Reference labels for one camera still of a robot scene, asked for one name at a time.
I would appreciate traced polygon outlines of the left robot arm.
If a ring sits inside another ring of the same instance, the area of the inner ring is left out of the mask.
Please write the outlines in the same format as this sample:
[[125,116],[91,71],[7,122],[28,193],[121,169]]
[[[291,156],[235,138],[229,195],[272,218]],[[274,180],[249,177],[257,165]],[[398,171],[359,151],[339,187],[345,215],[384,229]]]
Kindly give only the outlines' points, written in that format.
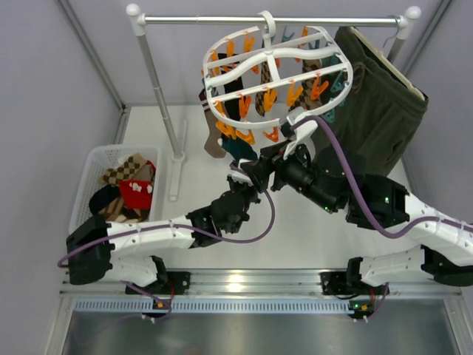
[[249,180],[228,176],[229,190],[209,206],[158,222],[116,223],[95,215],[68,236],[69,282],[132,283],[140,288],[164,284],[167,270],[159,251],[205,248],[235,234],[249,220],[258,191]]

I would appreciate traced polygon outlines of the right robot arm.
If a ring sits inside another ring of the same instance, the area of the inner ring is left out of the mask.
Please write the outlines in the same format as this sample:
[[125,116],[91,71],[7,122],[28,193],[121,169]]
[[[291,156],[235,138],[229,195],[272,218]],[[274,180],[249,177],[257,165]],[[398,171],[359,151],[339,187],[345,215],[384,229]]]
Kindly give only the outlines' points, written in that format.
[[260,152],[258,160],[239,166],[260,191],[289,186],[326,212],[344,211],[345,220],[361,229],[386,231],[393,238],[408,237],[415,247],[377,257],[353,257],[345,281],[355,289],[393,282],[433,280],[442,285],[472,285],[472,227],[420,201],[401,184],[366,172],[360,155],[324,148],[307,162],[308,150],[299,145],[284,158],[278,143]]

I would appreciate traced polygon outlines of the white oval clip hanger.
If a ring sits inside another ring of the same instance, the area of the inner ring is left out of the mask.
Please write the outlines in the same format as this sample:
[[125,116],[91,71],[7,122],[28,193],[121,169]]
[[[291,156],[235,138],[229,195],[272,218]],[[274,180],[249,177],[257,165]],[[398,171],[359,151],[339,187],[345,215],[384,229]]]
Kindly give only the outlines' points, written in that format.
[[[279,136],[279,119],[266,121],[247,121],[248,111],[256,103],[258,94],[263,95],[263,108],[270,112],[279,94],[280,88],[287,88],[286,104],[292,106],[301,95],[301,82],[315,78],[311,99],[316,99],[329,87],[328,75],[341,76],[341,89],[326,104],[312,110],[312,115],[322,115],[341,104],[352,88],[353,68],[345,54],[335,43],[328,32],[317,26],[304,27],[302,34],[295,39],[284,39],[273,43],[276,35],[276,20],[267,10],[259,13],[263,21],[255,27],[240,30],[219,40],[208,50],[203,59],[203,83],[210,110],[217,118],[217,128],[225,136],[240,138],[253,144],[253,131],[260,130],[265,137],[275,141]],[[320,59],[322,68],[311,72],[282,77],[280,61],[292,58],[296,61]],[[236,92],[218,94],[217,88],[230,83],[246,72],[256,74],[267,67],[267,82],[253,87],[243,88]],[[240,121],[228,117],[224,102],[239,99]]]

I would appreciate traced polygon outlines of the red sock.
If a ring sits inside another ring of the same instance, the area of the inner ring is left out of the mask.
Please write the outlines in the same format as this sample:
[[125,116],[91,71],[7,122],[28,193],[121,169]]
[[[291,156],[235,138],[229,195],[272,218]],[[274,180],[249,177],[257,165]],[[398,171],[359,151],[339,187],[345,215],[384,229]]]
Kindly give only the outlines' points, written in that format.
[[123,180],[119,183],[120,195],[128,209],[150,210],[154,186],[147,180]]

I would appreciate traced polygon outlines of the teal sock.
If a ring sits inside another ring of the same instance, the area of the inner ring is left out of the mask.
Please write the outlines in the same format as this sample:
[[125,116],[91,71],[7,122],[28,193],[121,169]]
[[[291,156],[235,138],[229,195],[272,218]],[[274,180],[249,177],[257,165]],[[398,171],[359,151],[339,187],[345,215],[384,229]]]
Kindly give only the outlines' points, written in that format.
[[256,160],[258,158],[251,145],[240,138],[222,139],[222,148],[228,152],[234,160]]

